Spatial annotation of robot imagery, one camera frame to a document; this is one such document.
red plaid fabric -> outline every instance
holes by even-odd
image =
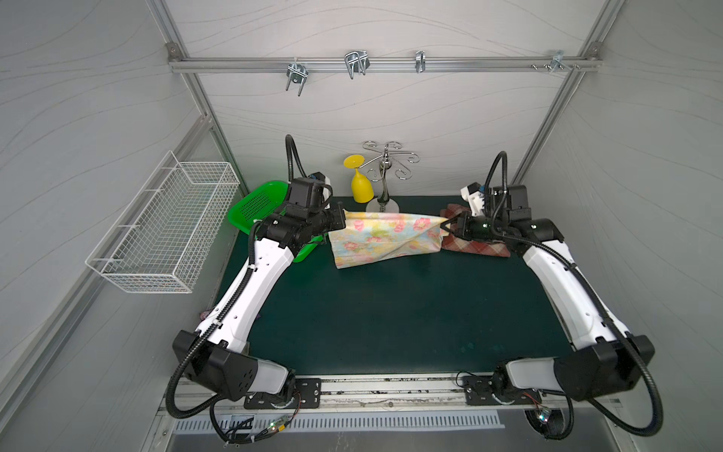
[[[469,208],[459,204],[447,204],[447,208],[440,212],[444,218],[454,218],[462,212],[471,212]],[[449,234],[442,240],[442,248],[449,251],[469,252],[473,255],[486,255],[497,257],[510,257],[510,250],[502,242],[467,242]]]

white wire basket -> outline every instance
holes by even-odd
[[[129,293],[191,293],[238,186],[230,163],[169,151],[85,263]]]

dark green mat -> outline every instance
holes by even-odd
[[[347,210],[363,210],[351,198]],[[436,215],[458,196],[395,197],[403,212]],[[223,296],[247,258],[239,234]],[[256,320],[251,355],[298,375],[492,371],[516,357],[570,346],[532,270],[509,259],[441,252],[337,270],[320,245],[279,278]]]

metal vent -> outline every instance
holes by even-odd
[[[254,417],[251,432],[260,432],[280,414],[225,414],[218,416],[223,430]],[[286,428],[286,432],[369,432],[369,431],[441,431],[483,430],[505,428],[500,423],[497,410],[480,409],[465,411],[433,412],[375,412],[375,413],[301,413]],[[176,423],[174,433],[192,435],[213,433],[208,416],[200,414]]]

green basket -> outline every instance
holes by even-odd
[[[228,221],[239,228],[246,235],[251,231],[254,220],[263,220],[276,210],[286,198],[288,183],[282,181],[266,182],[244,199],[240,200],[228,211]],[[314,251],[324,236],[316,236],[310,243],[304,245],[294,262],[301,262]]]

